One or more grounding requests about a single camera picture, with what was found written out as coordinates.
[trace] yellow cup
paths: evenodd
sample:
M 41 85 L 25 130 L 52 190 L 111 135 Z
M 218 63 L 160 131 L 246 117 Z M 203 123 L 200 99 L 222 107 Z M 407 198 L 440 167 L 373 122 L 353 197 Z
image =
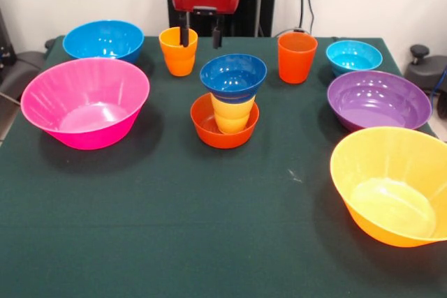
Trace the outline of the yellow cup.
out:
M 234 134 L 243 131 L 249 120 L 254 99 L 255 96 L 243 103 L 230 104 L 220 101 L 212 94 L 211 102 L 214 108 L 214 118 L 219 130 L 223 134 Z
M 169 72 L 178 77 L 189 75 L 196 61 L 198 35 L 189 29 L 189 45 L 180 45 L 180 27 L 165 29 L 159 35 L 160 47 Z

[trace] cup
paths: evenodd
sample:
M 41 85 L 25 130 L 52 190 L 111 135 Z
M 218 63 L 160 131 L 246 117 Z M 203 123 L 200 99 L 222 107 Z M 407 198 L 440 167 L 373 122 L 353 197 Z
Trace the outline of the cup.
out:
M 303 83 L 309 74 L 318 42 L 301 32 L 290 32 L 278 38 L 279 77 L 289 84 Z
M 217 128 L 223 134 L 235 134 L 244 130 L 250 117 L 250 112 L 256 96 L 243 103 L 225 103 L 211 95 L 211 103 L 214 109 L 214 119 Z
M 178 77 L 189 75 L 196 61 L 198 35 L 189 29 L 189 45 L 180 45 L 180 27 L 165 29 L 159 35 L 161 51 L 169 72 Z

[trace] yellow bowl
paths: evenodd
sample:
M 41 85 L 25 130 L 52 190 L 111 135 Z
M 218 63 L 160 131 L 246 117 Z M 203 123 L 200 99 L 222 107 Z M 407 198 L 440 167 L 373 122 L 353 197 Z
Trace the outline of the yellow bowl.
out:
M 243 103 L 231 104 L 220 101 L 212 94 L 211 103 L 219 130 L 224 134 L 243 131 L 249 120 L 255 97 L 253 96 L 253 98 Z
M 330 173 L 353 220 L 391 246 L 447 240 L 447 144 L 398 127 L 345 137 Z

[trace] purple bowl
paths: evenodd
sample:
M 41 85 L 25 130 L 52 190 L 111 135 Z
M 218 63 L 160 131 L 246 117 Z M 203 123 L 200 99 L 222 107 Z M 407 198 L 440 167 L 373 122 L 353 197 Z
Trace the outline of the purple bowl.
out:
M 425 93 L 403 77 L 381 71 L 353 71 L 337 77 L 328 100 L 350 131 L 375 126 L 416 129 L 432 115 Z

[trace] floor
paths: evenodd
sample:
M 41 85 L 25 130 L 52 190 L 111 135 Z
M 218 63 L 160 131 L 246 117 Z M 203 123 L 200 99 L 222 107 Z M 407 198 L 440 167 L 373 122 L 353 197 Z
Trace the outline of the floor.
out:
M 5 140 L 10 127 L 12 126 L 17 113 L 19 112 L 19 107 L 14 104 L 7 104 L 4 111 L 1 111 L 1 120 L 0 120 L 0 146 Z M 438 114 L 436 110 L 433 112 L 432 117 L 428 121 L 430 127 L 437 135 L 437 137 L 444 142 L 447 142 L 447 120 L 440 120 L 438 118 Z

